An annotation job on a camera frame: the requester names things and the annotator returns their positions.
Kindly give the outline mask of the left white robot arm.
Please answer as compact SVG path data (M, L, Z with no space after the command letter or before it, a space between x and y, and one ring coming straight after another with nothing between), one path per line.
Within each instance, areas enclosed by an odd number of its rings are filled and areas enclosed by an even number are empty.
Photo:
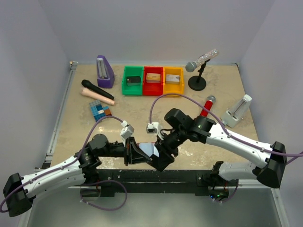
M103 134L97 134L83 151L67 160L31 175L12 174L4 188L4 201L10 217L15 217L32 208L36 197L47 195L56 189L95 181L100 157L122 157L125 165L151 163L158 157L154 143L137 143L134 137L125 142L109 142Z

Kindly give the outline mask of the yellow plastic bin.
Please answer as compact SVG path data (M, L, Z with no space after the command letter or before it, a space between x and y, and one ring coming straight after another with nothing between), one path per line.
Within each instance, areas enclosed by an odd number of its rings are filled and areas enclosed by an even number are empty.
M184 94L184 74L179 67L163 68L163 94Z

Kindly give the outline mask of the gold card stack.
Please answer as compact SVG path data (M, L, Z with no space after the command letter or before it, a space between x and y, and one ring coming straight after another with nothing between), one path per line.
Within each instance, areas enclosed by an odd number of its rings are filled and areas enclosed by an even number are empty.
M159 73L147 73L146 74L146 82L147 83L160 83L161 74Z

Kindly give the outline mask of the black microphone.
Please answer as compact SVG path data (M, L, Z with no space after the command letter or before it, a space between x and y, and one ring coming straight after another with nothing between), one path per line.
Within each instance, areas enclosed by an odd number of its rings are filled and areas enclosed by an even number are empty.
M95 86L94 84L92 84L89 80L82 80L81 84L85 87L88 88L91 91L96 92L99 95L102 95L106 98L109 98L111 100L114 100L114 96L111 95L110 93L108 93L107 91Z

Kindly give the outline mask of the black card stack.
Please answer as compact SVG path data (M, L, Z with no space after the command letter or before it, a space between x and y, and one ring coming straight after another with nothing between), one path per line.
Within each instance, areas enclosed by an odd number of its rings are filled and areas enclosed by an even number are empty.
M140 76L128 76L126 77L126 85L127 86L138 86L141 84Z

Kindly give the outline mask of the red plastic bin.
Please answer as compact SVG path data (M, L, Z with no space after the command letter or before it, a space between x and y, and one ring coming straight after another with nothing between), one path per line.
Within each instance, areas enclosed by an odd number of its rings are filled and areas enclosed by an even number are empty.
M163 94L163 67L144 66L143 96Z

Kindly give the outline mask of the red leather card holder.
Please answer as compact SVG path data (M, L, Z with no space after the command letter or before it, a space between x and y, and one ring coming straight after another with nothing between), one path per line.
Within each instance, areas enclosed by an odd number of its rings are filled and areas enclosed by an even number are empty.
M159 152L155 147L154 142L141 142L137 144L139 147L139 154L144 158L154 158L159 157Z

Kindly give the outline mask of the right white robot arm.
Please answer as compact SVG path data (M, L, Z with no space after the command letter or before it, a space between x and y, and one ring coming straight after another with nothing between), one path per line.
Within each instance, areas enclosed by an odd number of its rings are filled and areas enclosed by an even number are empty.
M178 147L189 140L223 148L247 160L247 163L216 162L210 175L213 181L256 179L267 187L280 188L287 163L284 144L251 140L223 130L207 117L192 119L176 108L171 109L164 119L172 127L172 132L157 136L155 147L159 154L152 156L151 163L156 170L163 171L173 163L178 155Z

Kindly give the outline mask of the red glitter microphone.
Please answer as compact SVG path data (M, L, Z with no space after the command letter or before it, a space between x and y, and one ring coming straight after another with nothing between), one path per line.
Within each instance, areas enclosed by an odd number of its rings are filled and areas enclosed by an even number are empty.
M213 104L216 102L216 98L213 95L210 95L205 102L204 109L202 109L200 116L207 117L208 111L211 110Z

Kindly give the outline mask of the pink microphone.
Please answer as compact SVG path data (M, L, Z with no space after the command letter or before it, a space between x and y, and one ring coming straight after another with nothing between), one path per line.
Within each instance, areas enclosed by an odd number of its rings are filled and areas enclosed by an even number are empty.
M114 100L111 100L111 99L109 99L105 96L102 96L102 95L100 95L96 92L93 92L93 91L89 90L88 88L83 87L80 90L81 90L80 93L83 96L88 96L88 97L94 98L94 99L99 100L101 102L104 102L105 104L108 104L108 105L115 105L116 104Z

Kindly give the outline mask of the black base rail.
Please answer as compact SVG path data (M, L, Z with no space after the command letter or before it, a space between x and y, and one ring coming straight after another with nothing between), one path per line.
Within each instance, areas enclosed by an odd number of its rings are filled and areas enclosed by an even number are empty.
M236 180L226 181L211 170L100 169L98 176L86 179L82 186L93 186L104 180L120 182L128 193L189 193L208 196L209 188L233 187Z

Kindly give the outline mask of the purple metronome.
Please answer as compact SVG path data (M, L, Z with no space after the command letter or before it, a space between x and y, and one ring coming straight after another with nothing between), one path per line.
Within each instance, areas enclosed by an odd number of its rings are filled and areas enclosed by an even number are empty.
M97 64L97 84L100 88L112 88L115 81L115 74L104 55L98 55Z

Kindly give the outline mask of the silver card stack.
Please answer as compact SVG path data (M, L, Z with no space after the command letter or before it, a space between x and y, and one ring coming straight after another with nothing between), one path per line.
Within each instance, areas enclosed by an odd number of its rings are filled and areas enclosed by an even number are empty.
M165 83L166 84L175 84L175 85L178 85L180 83L180 75L166 74L165 75Z

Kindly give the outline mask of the black microphone stand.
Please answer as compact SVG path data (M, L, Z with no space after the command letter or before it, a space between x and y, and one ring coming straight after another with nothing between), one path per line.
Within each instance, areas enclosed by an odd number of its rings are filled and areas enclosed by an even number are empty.
M197 76L192 76L188 80L188 86L194 91L202 91L206 87L206 80L202 77L202 74L206 68L206 64L210 60L207 60L203 65L201 65L200 69L198 70L199 74Z

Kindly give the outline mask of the silver glitter microphone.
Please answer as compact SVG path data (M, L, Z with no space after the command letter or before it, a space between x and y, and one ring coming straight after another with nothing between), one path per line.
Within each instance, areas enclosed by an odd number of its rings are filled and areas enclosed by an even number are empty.
M198 57L196 60L188 62L185 66L185 69L187 72L193 72L197 67L202 66L204 63L206 63L208 60L211 60L212 58L216 57L219 54L217 49L213 49L202 56Z

